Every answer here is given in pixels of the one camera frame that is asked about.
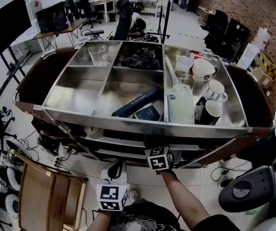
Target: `book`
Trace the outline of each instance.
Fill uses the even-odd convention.
[[[150,105],[134,113],[133,117],[140,120],[158,121],[160,119],[160,114],[153,105]]]

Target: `white sneaker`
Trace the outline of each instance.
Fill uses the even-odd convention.
[[[129,198],[131,202],[135,202],[136,200],[140,199],[140,195],[138,194],[137,190],[132,189],[129,191]]]

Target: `human arm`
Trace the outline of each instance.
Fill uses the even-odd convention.
[[[95,217],[95,220],[89,226],[87,231],[107,231],[111,217],[112,212],[98,213],[98,215]]]
[[[170,172],[161,176],[166,183],[173,204],[190,230],[202,220],[210,217],[202,203]]]

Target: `metal compartment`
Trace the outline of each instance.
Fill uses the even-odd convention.
[[[117,57],[113,63],[113,66],[122,66],[121,62],[124,59],[125,52],[132,51],[141,48],[151,48],[155,51],[155,54],[158,57],[160,62],[161,68],[159,70],[163,70],[163,45],[158,43],[141,43],[141,42],[134,42],[134,41],[125,41],[122,43]]]
[[[191,51],[189,49],[184,49],[180,47],[165,46],[165,54],[168,56],[173,68],[176,66],[177,55],[184,55],[189,57],[190,52],[195,52],[195,51]],[[228,95],[228,100],[221,104],[223,113],[219,118],[218,122],[216,123],[215,127],[227,127],[227,128],[228,127],[231,127],[231,128],[246,127],[247,128],[248,122],[246,119],[246,115],[245,115],[241,100],[238,96],[236,88],[225,66],[223,65],[223,63],[221,62],[218,56],[207,54],[207,53],[203,53],[203,56],[205,60],[209,61],[217,69],[216,74],[214,74],[210,78],[221,82],[224,85],[225,92]],[[166,71],[167,71],[167,88],[172,88],[171,76],[168,72],[168,69],[166,69]],[[207,84],[206,83],[197,84],[193,81],[192,78],[190,78],[189,85],[191,88],[193,88],[194,104],[196,104],[199,101],[199,99],[202,97],[203,91]]]
[[[68,63],[71,65],[88,65],[93,66],[93,61],[91,59],[89,48],[96,44],[104,44],[108,48],[108,59],[106,67],[111,67],[112,63],[115,61],[115,58],[118,54],[119,48],[121,46],[120,41],[90,41],[87,44],[84,44],[73,59]]]
[[[100,97],[96,115],[111,116],[114,111],[130,103],[157,86],[163,89],[163,72],[113,67]],[[109,101],[114,105],[109,109]],[[163,115],[164,102],[162,98],[152,102],[160,115]]]
[[[118,52],[115,51],[111,55],[112,58],[115,57],[113,62],[116,66],[72,65],[83,56],[88,58],[86,49],[96,43],[112,45],[111,47],[115,50],[119,48]],[[164,71],[140,70],[119,66],[124,50],[134,43],[137,44],[137,42],[121,41],[86,42],[56,80],[43,104],[44,109],[53,119],[58,121],[140,134],[222,139],[235,138],[252,131],[252,128],[248,126],[241,100],[225,66],[217,56],[201,52],[206,59],[218,68],[218,73],[213,78],[224,84],[229,96],[229,101],[223,107],[225,114],[217,126],[170,123],[166,92],[171,87],[171,77],[166,70],[164,52],[169,56],[172,65],[175,65],[175,55],[186,55],[190,53],[190,50],[154,43],[141,43],[149,47],[159,46],[162,49]],[[81,61],[81,63],[90,64],[89,59]],[[156,85],[164,88],[163,103],[160,105],[161,108],[163,107],[164,115],[160,121],[113,117],[110,111],[105,113],[101,110],[105,109],[105,106],[101,103],[101,98],[110,91],[120,98],[121,105],[125,105],[130,99],[133,100]],[[195,102],[202,95],[203,88],[202,86],[200,88],[194,87]]]
[[[66,67],[49,92],[44,106],[68,113],[93,114],[110,68]]]

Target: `white bottle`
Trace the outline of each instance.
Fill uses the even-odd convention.
[[[265,46],[267,45],[270,37],[271,36],[267,32],[266,28],[259,27],[258,33],[255,36],[252,44],[256,45],[257,47],[260,48],[260,50],[264,51],[265,50]]]

